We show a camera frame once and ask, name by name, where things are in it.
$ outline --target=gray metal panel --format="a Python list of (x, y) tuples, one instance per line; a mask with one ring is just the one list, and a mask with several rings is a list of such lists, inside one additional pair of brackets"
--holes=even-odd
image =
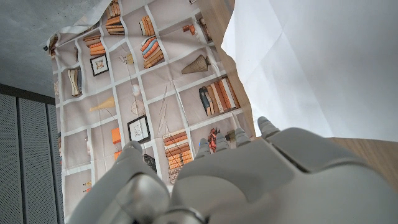
[(57, 223), (45, 104), (19, 100), (27, 223)]
[(23, 223), (16, 98), (0, 105), (0, 223)]
[(52, 152), (52, 172), (54, 178), (55, 201), (57, 203), (57, 217), (58, 223), (63, 224), (62, 174), (60, 151), (58, 148), (57, 112), (54, 105), (47, 105), (47, 117), (49, 119), (50, 148)]

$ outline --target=shelf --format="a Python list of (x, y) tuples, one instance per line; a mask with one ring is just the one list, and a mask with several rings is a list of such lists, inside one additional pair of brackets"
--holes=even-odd
[(201, 32), (202, 32), (202, 34), (203, 34), (203, 36), (204, 36), (204, 38), (205, 38), (206, 43), (207, 43), (207, 44), (213, 43), (213, 40), (210, 40), (210, 41), (207, 40), (207, 38), (206, 38), (206, 32), (205, 32), (204, 28), (201, 26), (201, 24), (200, 24), (200, 22), (199, 22), (199, 19), (202, 18), (202, 17), (203, 17), (203, 16), (202, 16), (202, 14), (201, 14), (200, 11), (199, 11), (198, 13), (195, 14), (195, 19), (198, 21), (198, 22), (197, 22), (198, 27), (200, 27)]
[(154, 136), (151, 136), (151, 139), (162, 138), (167, 133), (184, 128), (179, 103), (177, 96), (172, 95), (148, 105), (150, 121), (154, 129)]
[(65, 148), (63, 154), (65, 156), (65, 168), (71, 169), (82, 164), (90, 163), (90, 155), (87, 154), (86, 143), (87, 131), (83, 130), (79, 133), (65, 136)]
[(131, 112), (131, 105), (135, 100), (142, 100), (142, 95), (134, 96), (132, 94), (132, 85), (138, 85), (138, 79), (134, 78), (130, 82), (125, 82), (116, 86), (116, 93), (118, 94), (118, 101), (120, 107), (120, 117), (122, 121), (123, 131), (124, 133), (124, 141), (127, 144), (130, 141), (129, 138), (129, 130), (128, 130), (128, 122), (138, 118), (139, 116), (133, 114)]
[(156, 96), (163, 97), (165, 91), (175, 90), (170, 70), (165, 66), (146, 72), (141, 75), (141, 79), (147, 100), (151, 100)]
[(113, 144), (112, 129), (118, 128), (118, 121), (108, 122), (91, 129), (91, 143), (93, 145), (94, 160), (114, 156), (114, 153), (122, 149), (121, 143)]
[(212, 52), (213, 55), (214, 55), (214, 59), (215, 59), (216, 62), (217, 62), (218, 69), (219, 69), (220, 71), (224, 70), (224, 65), (223, 65), (223, 63), (221, 62), (221, 58), (220, 58), (220, 55), (218, 54), (218, 52), (217, 52), (217, 50), (216, 50), (216, 47), (215, 47), (215, 46), (210, 46), (209, 48), (210, 48), (211, 52)]
[(77, 49), (74, 41), (64, 44), (61, 47), (57, 47), (58, 63), (60, 64), (60, 67), (69, 68), (78, 63), (75, 48)]
[[(236, 126), (236, 123), (234, 122), (234, 119), (232, 116), (229, 116), (225, 119), (216, 121), (214, 123), (202, 126), (198, 129), (192, 130), (191, 131), (191, 138), (192, 138), (192, 143), (193, 143), (193, 150), (195, 150), (195, 154), (198, 153), (199, 150), (199, 142), (200, 139), (205, 138), (208, 139), (208, 136), (210, 135), (210, 131), (213, 128), (217, 128), (217, 130), (221, 131), (221, 134), (224, 136), (227, 134), (228, 131), (235, 130), (238, 128)], [(228, 142), (229, 146), (234, 148), (235, 143)]]
[[(99, 30), (97, 30), (94, 33), (91, 33), (91, 35), (97, 35), (100, 34)], [(108, 86), (111, 84), (111, 77), (109, 74), (109, 71), (101, 73), (97, 76), (94, 76), (93, 74), (93, 69), (91, 67), (91, 58), (96, 58), (99, 55), (91, 56), (90, 55), (90, 48), (88, 48), (83, 41), (83, 38), (85, 36), (82, 36), (78, 39), (78, 45), (80, 47), (80, 60), (81, 60), (81, 67), (82, 67), (82, 76), (83, 76), (83, 83), (82, 83), (82, 89), (83, 89), (83, 94), (84, 93), (94, 93), (98, 91), (99, 89), (104, 88), (105, 86)]]
[(90, 108), (97, 106), (111, 96), (113, 96), (112, 89), (108, 89), (98, 93), (97, 95), (87, 96), (80, 101), (72, 102), (63, 106), (65, 135), (68, 134), (69, 131), (74, 131), (100, 121), (102, 122), (107, 118), (112, 118), (110, 113), (113, 116), (116, 116), (115, 108), (90, 112)]
[(91, 182), (91, 170), (65, 176), (65, 197), (63, 198), (65, 217), (72, 214), (79, 201), (86, 195), (84, 191), (91, 187), (83, 185), (87, 182)]
[(170, 74), (176, 88), (183, 87), (192, 82), (214, 74), (215, 71), (213, 70), (213, 67), (211, 65), (208, 66), (207, 72), (195, 72), (184, 75), (181, 73), (181, 71), (187, 65), (192, 63), (201, 54), (205, 57), (207, 56), (206, 48), (195, 50), (194, 52), (188, 54), (186, 57), (169, 64)]
[(130, 77), (131, 75), (134, 75), (136, 73), (134, 64), (123, 63), (119, 58), (119, 56), (126, 57), (129, 52), (130, 52), (129, 46), (127, 45), (127, 43), (123, 43), (115, 50), (109, 53), (110, 62), (113, 70), (113, 77), (115, 81), (119, 81), (122, 80), (123, 78)]
[(149, 3), (148, 8), (156, 26), (160, 28), (191, 14), (198, 9), (198, 5), (197, 3), (191, 5), (187, 0), (156, 0)]
[(221, 78), (214, 78), (210, 81), (204, 82), (202, 84), (180, 92), (181, 102), (185, 112), (185, 117), (188, 121), (188, 125), (192, 126), (207, 119), (211, 119), (221, 114), (232, 111), (231, 109), (228, 109), (223, 113), (217, 113), (207, 116), (206, 111), (201, 103), (201, 99), (199, 97), (199, 89), (203, 86), (208, 86), (220, 79)]
[(173, 59), (181, 54), (191, 52), (193, 49), (203, 46), (203, 43), (200, 42), (200, 39), (197, 37), (198, 34), (192, 35), (190, 31), (184, 32), (182, 30), (183, 26), (193, 23), (193, 19), (189, 17), (184, 21), (159, 31), (160, 39), (162, 40), (162, 44), (169, 59)]
[(142, 35), (141, 28), (139, 26), (139, 21), (141, 21), (144, 16), (148, 16), (148, 13), (144, 7), (122, 16), (123, 21), (126, 24), (125, 29), (127, 28), (129, 33), (128, 39), (130, 41), (131, 47), (133, 48), (139, 47), (141, 49), (141, 42), (148, 37), (146, 35)]
[[(72, 70), (77, 69), (80, 70), (80, 66), (79, 67), (74, 67), (71, 68)], [(77, 97), (72, 96), (72, 84), (70, 82), (69, 76), (68, 76), (68, 71), (69, 69), (65, 69), (63, 72), (61, 72), (61, 78), (62, 78), (62, 86), (61, 90), (63, 91), (62, 96), (63, 96), (63, 100), (70, 100), (70, 99), (76, 99), (79, 97), (82, 97), (82, 94), (78, 95)]]
[(110, 35), (108, 33), (108, 31), (106, 30), (106, 21), (108, 20), (108, 18), (106, 17), (106, 13), (103, 14), (102, 16), (102, 30), (104, 32), (104, 36), (103, 36), (103, 41), (105, 46), (110, 49), (113, 45), (117, 44), (119, 41), (122, 41), (125, 36), (124, 35)]

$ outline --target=orange book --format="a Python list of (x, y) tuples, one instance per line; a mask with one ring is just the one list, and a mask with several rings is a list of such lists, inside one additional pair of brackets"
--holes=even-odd
[(152, 48), (150, 50), (148, 50), (148, 52), (146, 54), (144, 54), (144, 58), (149, 57), (152, 53), (154, 53), (154, 51), (156, 50), (156, 48), (159, 46), (159, 42), (156, 42)]
[(176, 142), (179, 142), (179, 141), (182, 141), (182, 140), (186, 140), (186, 139), (187, 139), (187, 136), (182, 136), (182, 137), (179, 137), (179, 138), (177, 138), (175, 140), (171, 140), (171, 141), (166, 142), (165, 145), (169, 146), (171, 144), (174, 144)]
[(90, 45), (101, 43), (101, 39), (98, 38), (95, 40), (88, 40), (88, 41), (85, 41), (85, 43), (86, 43), (87, 47), (90, 47)]
[(109, 28), (108, 32), (121, 32), (124, 31), (124, 28)]
[(105, 50), (97, 50), (96, 52), (90, 52), (91, 56), (105, 54)]
[(114, 160), (116, 161), (116, 159), (118, 159), (118, 157), (120, 156), (120, 153), (122, 153), (122, 151), (120, 150), (119, 152), (115, 152), (114, 153)]
[(169, 156), (167, 159), (169, 161), (172, 161), (172, 160), (174, 160), (176, 158), (179, 158), (180, 156), (187, 156), (187, 155), (190, 155), (190, 154), (191, 154), (191, 151), (185, 151), (185, 152), (179, 153), (179, 154), (177, 154), (175, 156)]
[(100, 45), (98, 47), (90, 47), (90, 52), (96, 52), (99, 50), (105, 50), (104, 46)]
[(231, 90), (232, 98), (234, 99), (236, 109), (238, 109), (241, 107), (241, 105), (239, 105), (238, 98), (235, 95), (234, 89), (232, 88), (231, 82), (229, 81), (228, 77), (226, 78), (226, 82), (228, 83), (229, 90)]
[(149, 44), (156, 39), (156, 37), (150, 38), (149, 40), (147, 40), (147, 42), (145, 42), (144, 46), (141, 47), (141, 52), (145, 51), (145, 49), (149, 46)]
[(108, 21), (106, 21), (105, 26), (112, 25), (112, 24), (115, 24), (118, 22), (120, 22), (120, 16), (112, 18), (112, 19), (108, 19)]
[(174, 136), (165, 138), (165, 139), (163, 139), (163, 141), (164, 141), (164, 143), (166, 143), (166, 142), (168, 142), (168, 141), (171, 141), (171, 140), (173, 140), (173, 139), (177, 139), (177, 138), (182, 137), (182, 136), (184, 136), (184, 135), (187, 135), (186, 132), (178, 133), (178, 134), (176, 134), (176, 135), (174, 135)]
[(221, 105), (223, 106), (223, 110), (226, 110), (227, 109), (226, 103), (225, 103), (224, 96), (223, 96), (223, 93), (221, 92), (221, 88), (220, 88), (218, 82), (215, 82), (214, 86), (216, 87), (218, 98), (220, 99)]
[(164, 58), (163, 54), (161, 54), (160, 56), (158, 56), (157, 58), (155, 58), (151, 63), (149, 63), (148, 65), (144, 66), (144, 68), (151, 68), (152, 66), (156, 65), (157, 62), (161, 61)]
[(228, 95), (226, 94), (225, 87), (223, 81), (219, 80), (218, 85), (220, 86), (221, 94), (223, 94), (223, 98), (225, 100), (225, 104), (227, 109), (232, 108), (231, 103), (229, 102)]
[(216, 101), (216, 96), (214, 95), (213, 88), (212, 88), (210, 85), (208, 85), (208, 86), (206, 86), (206, 89), (207, 89), (207, 92), (209, 93), (209, 96), (210, 96), (210, 98), (211, 98), (211, 101), (213, 102), (213, 105), (214, 105), (214, 113), (219, 113), (219, 112), (220, 112), (220, 109), (218, 109), (218, 105), (217, 105), (217, 101)]
[(113, 144), (117, 144), (117, 143), (121, 142), (119, 128), (112, 129), (111, 132), (112, 132)]
[(98, 47), (98, 46), (102, 46), (102, 43), (91, 44), (89, 48)]
[(90, 37), (85, 37), (85, 38), (83, 38), (83, 41), (98, 39), (100, 37), (101, 37), (101, 34), (90, 36)]
[(123, 28), (123, 25), (108, 25), (108, 26), (105, 26), (107, 29), (109, 29), (109, 28)]

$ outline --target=bookshelf print curtain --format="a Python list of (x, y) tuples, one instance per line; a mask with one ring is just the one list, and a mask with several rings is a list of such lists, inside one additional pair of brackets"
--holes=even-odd
[(172, 191), (201, 138), (252, 135), (194, 1), (102, 1), (49, 49), (66, 220), (130, 139)]

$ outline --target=picture frame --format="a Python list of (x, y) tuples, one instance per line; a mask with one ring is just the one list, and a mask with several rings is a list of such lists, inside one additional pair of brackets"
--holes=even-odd
[(94, 76), (109, 71), (106, 54), (90, 59), (90, 64)]
[(130, 141), (144, 143), (150, 140), (149, 125), (146, 115), (128, 122), (127, 126), (129, 129)]

